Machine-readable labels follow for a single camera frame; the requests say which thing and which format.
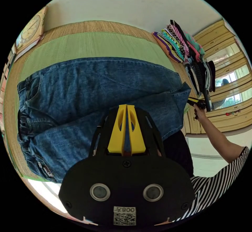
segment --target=screw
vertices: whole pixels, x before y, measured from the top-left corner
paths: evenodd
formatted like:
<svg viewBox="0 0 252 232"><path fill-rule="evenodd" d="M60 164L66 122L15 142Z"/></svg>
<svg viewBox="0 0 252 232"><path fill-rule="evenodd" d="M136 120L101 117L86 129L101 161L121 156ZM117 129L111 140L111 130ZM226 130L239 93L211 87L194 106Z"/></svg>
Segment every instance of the screw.
<svg viewBox="0 0 252 232"><path fill-rule="evenodd" d="M188 203L184 203L182 206L181 206L181 209L182 210L185 210L185 209L188 209Z"/></svg>
<svg viewBox="0 0 252 232"><path fill-rule="evenodd" d="M66 202L66 206L67 206L68 208L72 208L72 204L71 204L69 201Z"/></svg>
<svg viewBox="0 0 252 232"><path fill-rule="evenodd" d="M129 160L125 160L125 161L123 162L123 166L124 166L124 167L130 167L130 166L131 166L131 162L130 162Z"/></svg>

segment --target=jeans pocket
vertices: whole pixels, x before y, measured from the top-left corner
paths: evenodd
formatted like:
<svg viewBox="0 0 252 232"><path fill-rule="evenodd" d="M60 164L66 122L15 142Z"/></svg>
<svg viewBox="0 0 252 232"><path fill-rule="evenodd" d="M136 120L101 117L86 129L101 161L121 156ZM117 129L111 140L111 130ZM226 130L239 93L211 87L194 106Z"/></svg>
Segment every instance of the jeans pocket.
<svg viewBox="0 0 252 232"><path fill-rule="evenodd" d="M26 102L35 100L40 95L42 75L27 80Z"/></svg>

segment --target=yellow plastic part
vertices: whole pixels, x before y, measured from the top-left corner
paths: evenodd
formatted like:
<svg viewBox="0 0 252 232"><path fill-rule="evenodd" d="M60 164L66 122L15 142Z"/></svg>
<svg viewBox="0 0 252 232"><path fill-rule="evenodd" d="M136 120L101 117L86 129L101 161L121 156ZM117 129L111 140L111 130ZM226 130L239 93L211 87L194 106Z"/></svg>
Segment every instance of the yellow plastic part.
<svg viewBox="0 0 252 232"><path fill-rule="evenodd" d="M193 98L188 98L188 100L190 100L190 101L193 101L193 102L195 102L195 103L197 103L199 100L198 99L193 99Z"/></svg>
<svg viewBox="0 0 252 232"><path fill-rule="evenodd" d="M131 146L131 155L137 153L144 153L146 148L141 133L141 129L138 123L137 114L134 105L127 105L128 120L129 120L129 140Z"/></svg>
<svg viewBox="0 0 252 232"><path fill-rule="evenodd" d="M125 129L126 129L126 109L127 104L119 105L115 124L108 145L110 153L124 153Z"/></svg>

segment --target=white wall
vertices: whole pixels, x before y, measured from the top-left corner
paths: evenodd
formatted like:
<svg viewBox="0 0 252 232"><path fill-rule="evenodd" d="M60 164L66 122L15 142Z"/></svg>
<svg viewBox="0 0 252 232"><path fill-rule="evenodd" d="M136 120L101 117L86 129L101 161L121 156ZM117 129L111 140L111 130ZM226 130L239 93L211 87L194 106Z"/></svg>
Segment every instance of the white wall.
<svg viewBox="0 0 252 232"><path fill-rule="evenodd" d="M52 0L45 17L45 30L87 20L120 22L160 31L170 19L194 35L221 19L203 0Z"/></svg>

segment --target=label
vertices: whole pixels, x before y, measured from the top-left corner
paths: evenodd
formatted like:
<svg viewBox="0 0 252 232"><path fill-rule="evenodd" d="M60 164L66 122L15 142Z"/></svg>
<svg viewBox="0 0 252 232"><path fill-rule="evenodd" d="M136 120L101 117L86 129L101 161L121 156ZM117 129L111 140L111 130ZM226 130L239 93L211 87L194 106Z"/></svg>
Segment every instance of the label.
<svg viewBox="0 0 252 232"><path fill-rule="evenodd" d="M114 207L114 225L134 226L136 225L135 207Z"/></svg>
<svg viewBox="0 0 252 232"><path fill-rule="evenodd" d="M49 176L49 177L53 177L53 174L50 172L50 170L45 166L45 165L41 165L40 162L38 162L38 165L41 169L43 169L45 171L45 173Z"/></svg>

